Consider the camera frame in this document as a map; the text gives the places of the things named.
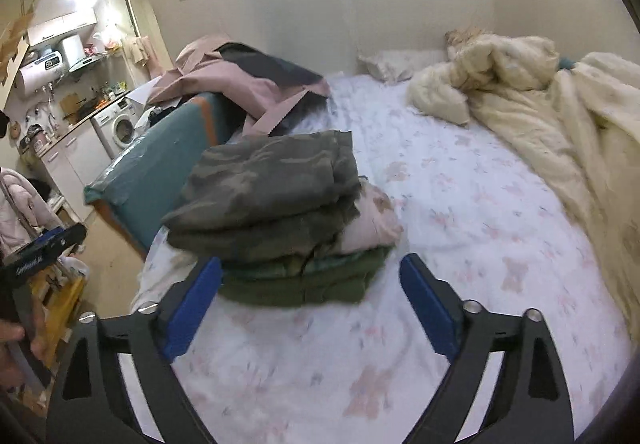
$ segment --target pink clothing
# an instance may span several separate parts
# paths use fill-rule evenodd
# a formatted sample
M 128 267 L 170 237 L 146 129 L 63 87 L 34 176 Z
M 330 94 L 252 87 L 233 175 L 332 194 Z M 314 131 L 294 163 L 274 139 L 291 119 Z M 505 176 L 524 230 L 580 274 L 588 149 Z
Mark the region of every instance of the pink clothing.
M 38 194 L 31 183 L 12 169 L 0 169 L 0 178 L 8 188 L 18 210 L 32 227 L 55 229 L 62 226 L 60 219 Z M 29 233 L 20 223 L 18 216 L 0 192 L 0 250 L 7 256 L 31 242 Z
M 352 254 L 374 247 L 395 245 L 402 236 L 402 225 L 391 200 L 379 187 L 360 177 L 360 195 L 355 206 L 360 216 L 348 223 L 335 243 L 319 249 L 316 255 Z
M 205 36 L 185 46 L 175 60 L 176 68 L 164 73 L 148 103 L 201 91 L 220 92 L 247 112 L 244 135 L 268 135 L 307 91 L 329 94 L 324 79 L 313 85 L 279 88 L 270 79 L 247 74 L 215 51 L 229 41 L 226 36 Z
M 140 40 L 145 47 L 146 53 L 148 55 L 148 59 L 146 60 L 146 69 L 149 71 L 150 78 L 156 78 L 159 75 L 164 74 L 164 69 L 158 60 L 158 56 L 156 55 L 156 51 L 154 50 L 154 46 L 151 43 L 151 39 L 149 36 L 141 37 Z

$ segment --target kitchen cabinet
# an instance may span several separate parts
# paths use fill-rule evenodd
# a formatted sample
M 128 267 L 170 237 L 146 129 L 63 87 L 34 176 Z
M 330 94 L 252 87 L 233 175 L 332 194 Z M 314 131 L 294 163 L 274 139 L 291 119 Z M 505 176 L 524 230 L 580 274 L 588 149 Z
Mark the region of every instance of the kitchen cabinet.
M 27 30 L 27 37 L 32 47 L 37 46 L 38 49 L 45 46 L 53 47 L 73 34 L 89 32 L 96 23 L 93 9 L 81 10 L 34 25 Z
M 90 120 L 71 130 L 41 160 L 50 180 L 73 211 L 85 221 L 92 211 L 84 205 L 84 187 L 107 169 L 111 158 Z
M 61 143 L 65 146 L 66 158 L 85 186 L 91 184 L 111 164 L 111 157 L 90 120 L 66 135 Z
M 45 21 L 27 30 L 30 45 L 38 45 L 47 40 L 53 39 L 65 31 L 64 19 L 62 17 Z
M 68 30 L 70 31 L 86 27 L 88 25 L 95 25 L 97 23 L 93 9 L 85 9 L 72 14 L 67 14 L 62 16 L 62 21 L 65 25 L 65 32 Z
M 64 146 L 58 143 L 44 155 L 43 162 L 51 180 L 74 213 L 80 220 L 85 221 L 92 209 L 84 205 L 84 186 L 66 158 Z
M 105 0 L 111 10 L 111 20 L 118 30 L 127 36 L 137 36 L 136 26 L 127 5 L 127 0 Z

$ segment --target pink jacket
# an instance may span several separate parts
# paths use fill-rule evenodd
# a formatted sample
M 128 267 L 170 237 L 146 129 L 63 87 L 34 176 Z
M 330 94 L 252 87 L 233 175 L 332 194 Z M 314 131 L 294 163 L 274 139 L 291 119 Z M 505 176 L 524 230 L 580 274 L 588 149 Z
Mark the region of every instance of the pink jacket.
M 62 225 L 30 182 L 12 169 L 0 169 L 0 178 L 14 199 L 15 205 L 26 217 L 32 227 L 45 227 L 49 230 Z M 20 223 L 18 216 L 0 192 L 0 250 L 9 255 L 31 241 L 29 233 Z
M 324 79 L 313 85 L 279 88 L 270 79 L 247 74 L 215 51 L 229 41 L 224 35 L 204 36 L 185 46 L 175 60 L 175 68 L 156 83 L 148 103 L 201 91 L 220 92 L 247 112 L 244 135 L 268 135 L 307 91 L 329 95 Z

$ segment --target cabinet door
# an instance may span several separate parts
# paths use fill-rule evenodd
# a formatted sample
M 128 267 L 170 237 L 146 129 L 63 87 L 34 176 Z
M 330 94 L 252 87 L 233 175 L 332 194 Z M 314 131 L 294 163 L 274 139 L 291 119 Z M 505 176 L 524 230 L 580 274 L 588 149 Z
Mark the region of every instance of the cabinet door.
M 88 186 L 111 164 L 94 126 L 88 120 L 69 133 L 60 143 L 80 181 Z
M 56 146 L 44 157 L 49 176 L 81 221 L 85 221 L 92 209 L 84 205 L 84 185 L 65 157 L 64 148 Z
M 111 19 L 118 26 L 118 30 L 127 36 L 135 36 L 136 30 L 127 7 L 127 0 L 106 0 L 111 10 Z
M 174 67 L 174 62 L 169 52 L 167 52 L 151 3 L 148 0 L 129 0 L 129 8 L 131 8 L 132 17 L 140 37 L 149 37 L 160 65 L 165 70 L 171 70 Z
M 65 29 L 68 31 L 76 30 L 88 25 L 95 25 L 95 12 L 94 9 L 80 10 L 78 12 L 62 16 L 62 21 L 65 24 Z
M 53 39 L 56 36 L 64 33 L 65 25 L 63 19 L 55 18 L 51 21 L 46 21 L 40 25 L 31 27 L 28 31 L 29 44 L 31 46 L 44 43 L 47 40 Z

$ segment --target kitchen counter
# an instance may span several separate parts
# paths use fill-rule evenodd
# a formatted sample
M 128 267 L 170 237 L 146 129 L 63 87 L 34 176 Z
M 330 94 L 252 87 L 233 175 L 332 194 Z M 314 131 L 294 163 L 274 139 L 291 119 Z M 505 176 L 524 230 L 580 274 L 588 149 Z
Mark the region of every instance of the kitchen counter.
M 105 109 L 107 106 L 111 106 L 111 104 L 114 104 L 120 100 L 122 100 L 123 98 L 125 98 L 127 96 L 127 94 L 129 93 L 129 91 L 124 92 L 123 94 L 120 94 L 119 96 L 117 96 L 114 100 L 112 100 L 109 104 L 106 104 L 105 106 L 102 106 L 98 109 L 94 109 L 89 115 L 87 115 L 86 117 L 84 117 L 84 119 L 79 120 L 78 122 L 76 122 L 74 125 L 69 127 L 69 130 L 62 136 L 62 137 L 58 137 L 57 139 L 50 141 L 49 143 L 45 144 L 44 147 L 38 151 L 36 153 L 36 156 L 39 158 L 44 157 L 50 149 L 52 149 L 53 147 L 55 147 L 56 144 L 58 144 L 58 142 L 62 141 L 67 135 L 69 135 L 70 133 L 73 133 L 73 131 L 81 124 L 84 124 L 86 121 L 91 120 L 98 112 L 102 111 L 103 109 Z

